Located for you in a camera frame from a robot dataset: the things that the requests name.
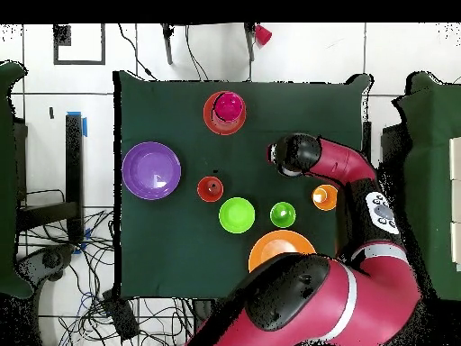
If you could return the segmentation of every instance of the white tile floor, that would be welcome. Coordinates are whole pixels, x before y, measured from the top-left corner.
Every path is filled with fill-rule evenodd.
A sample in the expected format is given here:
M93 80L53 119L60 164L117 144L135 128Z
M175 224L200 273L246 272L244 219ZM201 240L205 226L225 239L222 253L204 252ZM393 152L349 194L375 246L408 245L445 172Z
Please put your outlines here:
M461 32L459 23L267 23L273 32L265 47L255 45L252 79L257 82L292 80L294 82L341 83L356 73L375 78L368 101L372 122L372 162L380 160L382 129L401 121L391 101L402 95L408 75L415 70L431 71L446 82L461 77ZM99 25L72 24L72 44L60 47L62 59L99 59ZM176 27L171 39L174 64L167 64L159 24L123 24L123 33L133 41L140 62L160 80L198 79L185 44L185 28ZM64 123L66 112L80 111L87 118L85 141L86 214L113 208L113 70L129 70L149 79L135 59L133 47L121 36L117 24L105 26L104 66L55 66L53 64L52 25L0 25L0 60L22 62L28 70L24 81L13 88L15 113L29 125L27 146L29 191L45 188L64 190ZM249 76L249 55L242 23L192 26L190 47L210 79L242 81ZM49 109L53 107L54 119ZM31 196L29 203L58 202L59 194ZM94 235L110 239L106 224ZM28 244L37 239L28 237ZM32 246L21 247L35 250ZM95 248L88 248L95 253ZM89 289L87 264L73 255L72 267L80 286ZM113 254L103 261L110 264ZM100 264L102 288L113 283L113 266ZM72 324L81 303L77 280L71 269L56 283L48 282L40 305L41 332L45 346L58 346L64 332L58 316ZM172 300L134 301L134 312L146 332L172 332ZM151 312L169 308L152 319ZM173 331L178 329L177 318ZM105 326L104 331L111 334ZM177 336L176 343L184 342ZM172 344L171 338L164 339ZM84 341L83 346L102 346ZM135 346L161 346L141 335ZM121 346L119 339L107 346Z

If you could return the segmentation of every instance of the small orange bowl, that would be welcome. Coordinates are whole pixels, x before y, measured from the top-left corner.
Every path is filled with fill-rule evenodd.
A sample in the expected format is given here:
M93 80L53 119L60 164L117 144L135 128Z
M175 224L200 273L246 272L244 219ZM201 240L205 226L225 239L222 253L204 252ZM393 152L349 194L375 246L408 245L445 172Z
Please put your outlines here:
M321 185L312 191L312 201L322 211L336 207L338 190L332 185Z

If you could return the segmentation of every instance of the table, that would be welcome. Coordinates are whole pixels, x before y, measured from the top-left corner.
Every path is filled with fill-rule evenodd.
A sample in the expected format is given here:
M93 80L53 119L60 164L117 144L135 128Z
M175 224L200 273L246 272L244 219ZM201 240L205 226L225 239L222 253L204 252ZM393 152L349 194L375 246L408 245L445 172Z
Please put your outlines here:
M393 182L402 201L398 223L401 231L411 228L405 242L409 260L415 253L423 260L414 265L420 277L427 275L420 285L439 298L461 301L461 272L451 254L449 166L449 140L461 136L461 86L436 83L425 72L407 82L407 94L396 103L402 125L384 129L382 143L384 162L394 160L394 173L400 173Z
M276 229L269 211L278 201L296 208L290 229L305 235L318 253L333 255L335 212L322 212L311 200L321 182L282 177L267 163L266 149L289 132L308 132L360 150L368 75L340 85L148 82L123 71L115 78L121 85L122 158L140 142L158 141L182 166L179 186L161 200L142 200L116 185L116 192L122 188L123 297L228 295L249 272L252 246ZM222 90L238 93L247 107L244 126L230 136L211 132L203 122L205 101ZM216 203L205 203L196 192L209 175L224 185ZM254 225L242 234L225 232L218 221L222 203L233 196L246 197L256 209Z

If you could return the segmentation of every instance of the red cup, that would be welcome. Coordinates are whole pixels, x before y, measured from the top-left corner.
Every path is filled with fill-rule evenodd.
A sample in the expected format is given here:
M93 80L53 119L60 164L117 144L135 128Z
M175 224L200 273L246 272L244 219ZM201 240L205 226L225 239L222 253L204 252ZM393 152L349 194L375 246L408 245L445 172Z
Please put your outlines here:
M205 177L198 182L197 193L205 202L216 202L224 193L224 186L217 177Z
M256 40L261 45L266 45L267 42L272 37L272 32L268 31L266 28L264 28L261 25L257 25L255 28L255 35L256 35Z

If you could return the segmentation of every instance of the lime green bowl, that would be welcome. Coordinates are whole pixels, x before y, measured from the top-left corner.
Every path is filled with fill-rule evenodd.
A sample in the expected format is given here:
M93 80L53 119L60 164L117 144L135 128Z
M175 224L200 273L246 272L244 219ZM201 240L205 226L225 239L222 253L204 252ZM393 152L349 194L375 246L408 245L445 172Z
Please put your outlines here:
M244 233L255 222L255 208L242 197L226 200L220 208L222 228L230 233Z
M270 221L278 228L288 228L295 220L296 211L287 202L278 202L270 210Z

